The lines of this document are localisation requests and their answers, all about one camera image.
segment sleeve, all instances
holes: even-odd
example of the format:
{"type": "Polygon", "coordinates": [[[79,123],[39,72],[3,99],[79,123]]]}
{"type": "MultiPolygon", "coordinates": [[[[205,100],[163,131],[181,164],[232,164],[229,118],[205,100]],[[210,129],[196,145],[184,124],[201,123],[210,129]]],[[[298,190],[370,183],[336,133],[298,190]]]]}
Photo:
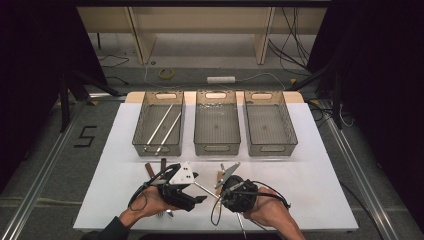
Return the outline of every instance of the sleeve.
{"type": "Polygon", "coordinates": [[[89,232],[85,234],[81,240],[126,240],[130,230],[127,229],[118,217],[106,226],[101,232],[89,232]]]}

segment metal tool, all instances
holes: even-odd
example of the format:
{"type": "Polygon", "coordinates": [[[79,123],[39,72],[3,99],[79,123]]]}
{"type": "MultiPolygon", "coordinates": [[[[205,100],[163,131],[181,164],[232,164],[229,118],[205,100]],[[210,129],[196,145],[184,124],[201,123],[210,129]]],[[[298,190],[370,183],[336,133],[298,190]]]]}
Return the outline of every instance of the metal tool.
{"type": "Polygon", "coordinates": [[[171,106],[169,106],[168,110],[166,111],[165,115],[163,115],[162,120],[160,120],[158,126],[156,127],[155,131],[152,133],[152,136],[150,136],[146,145],[149,145],[152,142],[153,138],[156,136],[156,133],[159,131],[159,128],[162,126],[163,122],[165,121],[166,117],[168,116],[169,112],[171,111],[172,106],[174,106],[174,104],[171,104],[171,106]]]}
{"type": "Polygon", "coordinates": [[[194,185],[198,186],[198,187],[199,187],[200,189],[202,189],[203,191],[205,191],[205,192],[209,193],[212,197],[214,197],[214,198],[216,198],[216,199],[219,199],[219,197],[218,197],[215,193],[213,193],[213,192],[209,191],[207,188],[203,187],[203,186],[202,186],[202,185],[200,185],[198,182],[194,182],[194,185]]]}
{"type": "Polygon", "coordinates": [[[202,203],[206,196],[192,197],[183,190],[194,183],[194,179],[199,174],[193,172],[189,162],[169,165],[164,171],[160,171],[149,181],[144,182],[132,195],[128,202],[128,207],[137,199],[145,189],[156,186],[159,196],[164,202],[176,208],[191,211],[196,204],[202,203]]]}
{"type": "Polygon", "coordinates": [[[247,239],[246,231],[244,230],[243,223],[241,222],[240,213],[237,213],[237,218],[239,219],[239,223],[240,223],[241,230],[243,231],[244,239],[247,239]]]}
{"type": "MultiPolygon", "coordinates": [[[[166,169],[166,158],[162,158],[160,160],[160,171],[163,172],[163,171],[165,171],[165,169],[166,169]]],[[[174,217],[174,214],[172,213],[172,210],[169,210],[168,209],[168,210],[166,210],[166,213],[169,216],[174,217]]]]}
{"type": "MultiPolygon", "coordinates": [[[[150,165],[150,163],[146,163],[144,164],[144,166],[146,167],[147,173],[149,174],[150,178],[153,178],[155,176],[155,172],[153,171],[152,165],[150,165]]],[[[163,216],[163,212],[157,213],[156,217],[161,218],[163,216]]]]}
{"type": "Polygon", "coordinates": [[[224,168],[224,164],[221,163],[221,169],[222,169],[222,179],[219,180],[219,182],[215,185],[215,189],[222,186],[229,177],[231,177],[231,174],[236,171],[236,169],[240,166],[240,162],[234,164],[233,166],[229,167],[228,169],[224,168]]]}
{"type": "Polygon", "coordinates": [[[174,123],[171,125],[171,128],[169,129],[168,133],[163,138],[163,141],[161,142],[160,147],[158,148],[158,150],[156,150],[156,153],[155,153],[156,156],[159,154],[160,150],[162,149],[163,144],[165,144],[166,140],[168,139],[169,135],[171,134],[172,130],[175,127],[175,124],[177,124],[178,119],[180,119],[180,117],[181,117],[181,112],[178,114],[177,118],[175,118],[174,123]]]}

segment hand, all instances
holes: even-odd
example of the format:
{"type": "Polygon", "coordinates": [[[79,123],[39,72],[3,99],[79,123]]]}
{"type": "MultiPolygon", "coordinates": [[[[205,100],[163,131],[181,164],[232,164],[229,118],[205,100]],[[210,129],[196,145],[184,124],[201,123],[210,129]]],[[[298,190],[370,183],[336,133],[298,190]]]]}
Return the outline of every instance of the hand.
{"type": "Polygon", "coordinates": [[[131,208],[121,213],[119,219],[125,227],[131,228],[140,218],[150,217],[166,210],[178,210],[178,208],[164,202],[156,187],[148,187],[131,204],[131,208]]]}
{"type": "MultiPolygon", "coordinates": [[[[259,188],[259,192],[276,194],[274,191],[264,187],[259,188]]],[[[258,196],[255,206],[245,212],[243,216],[261,225],[274,227],[287,239],[305,239],[287,208],[276,198],[258,196]]]]}

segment power strip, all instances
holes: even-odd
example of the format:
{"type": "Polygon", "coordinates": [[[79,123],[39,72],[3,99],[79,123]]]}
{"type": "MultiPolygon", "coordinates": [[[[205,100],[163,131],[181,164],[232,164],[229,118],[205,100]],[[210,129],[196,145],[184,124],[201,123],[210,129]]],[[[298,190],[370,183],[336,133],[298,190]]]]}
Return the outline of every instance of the power strip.
{"type": "Polygon", "coordinates": [[[208,84],[222,84],[222,83],[235,83],[236,77],[227,76],[227,77],[208,77],[208,84]]]}

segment mesh tray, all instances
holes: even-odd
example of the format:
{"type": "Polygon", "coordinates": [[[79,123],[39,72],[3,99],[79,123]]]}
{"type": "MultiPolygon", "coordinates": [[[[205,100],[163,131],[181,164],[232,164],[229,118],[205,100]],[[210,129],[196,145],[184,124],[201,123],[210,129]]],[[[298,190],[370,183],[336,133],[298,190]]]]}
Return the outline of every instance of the mesh tray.
{"type": "Polygon", "coordinates": [[[290,156],[297,137],[283,92],[245,92],[246,135],[250,156],[290,156]]]}
{"type": "Polygon", "coordinates": [[[197,91],[195,120],[196,155],[238,154],[240,127],[234,91],[197,91]]]}
{"type": "Polygon", "coordinates": [[[184,93],[146,92],[134,133],[140,156],[180,156],[184,93]]]}

